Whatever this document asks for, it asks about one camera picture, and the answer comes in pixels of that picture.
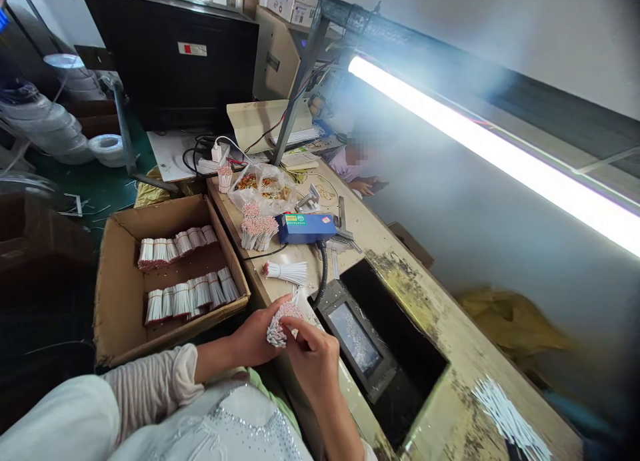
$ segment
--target cardboard sheet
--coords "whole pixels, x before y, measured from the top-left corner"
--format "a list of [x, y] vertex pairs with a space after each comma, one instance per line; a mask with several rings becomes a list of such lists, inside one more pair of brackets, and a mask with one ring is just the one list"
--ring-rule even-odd
[[[260, 136], [277, 124], [288, 104], [288, 99], [227, 104], [227, 115], [233, 126], [238, 146], [244, 151], [251, 144], [255, 143]], [[305, 129], [311, 129], [311, 112], [309, 111], [309, 107], [303, 102], [298, 107], [292, 132], [303, 131]], [[273, 149], [273, 146], [267, 141], [267, 138], [278, 135], [280, 135], [280, 126], [276, 127], [261, 139], [258, 144], [253, 146], [249, 150], [249, 154]]]

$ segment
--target plastic bag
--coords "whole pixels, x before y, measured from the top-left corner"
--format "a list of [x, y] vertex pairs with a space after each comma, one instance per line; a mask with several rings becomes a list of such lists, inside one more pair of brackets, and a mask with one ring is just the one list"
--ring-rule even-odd
[[295, 186], [277, 166], [249, 164], [229, 188], [229, 199], [238, 209], [255, 201], [260, 215], [276, 216], [295, 209]]

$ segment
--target display screen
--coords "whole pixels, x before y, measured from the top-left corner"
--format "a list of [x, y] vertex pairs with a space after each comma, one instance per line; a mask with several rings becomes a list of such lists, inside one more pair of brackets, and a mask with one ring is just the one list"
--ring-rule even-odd
[[358, 368], [368, 376], [382, 357], [367, 332], [351, 312], [349, 305], [341, 304], [329, 314], [329, 319], [347, 346], [349, 353], [353, 356]]

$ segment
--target white label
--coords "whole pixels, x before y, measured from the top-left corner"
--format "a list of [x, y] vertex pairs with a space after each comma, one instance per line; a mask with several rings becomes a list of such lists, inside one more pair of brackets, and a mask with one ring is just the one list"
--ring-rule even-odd
[[207, 56], [207, 46], [204, 44], [188, 44], [178, 42], [178, 52], [187, 55]]

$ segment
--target paper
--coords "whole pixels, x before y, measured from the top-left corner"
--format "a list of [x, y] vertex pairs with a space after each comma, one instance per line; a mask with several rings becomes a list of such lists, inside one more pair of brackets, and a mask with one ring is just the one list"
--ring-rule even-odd
[[[251, 144], [255, 143], [260, 136], [280, 121], [288, 104], [288, 99], [227, 104], [227, 115], [233, 126], [233, 132], [238, 146], [244, 151]], [[309, 112], [306, 103], [302, 102], [298, 107], [291, 132], [305, 131], [311, 129], [311, 127], [311, 112]], [[260, 141], [249, 150], [249, 154], [273, 149], [273, 146], [267, 141], [267, 138], [269, 136], [280, 135], [280, 128], [281, 125], [260, 139]]]
[[318, 167], [318, 156], [310, 152], [285, 154], [282, 157], [282, 165], [287, 169], [311, 169]]

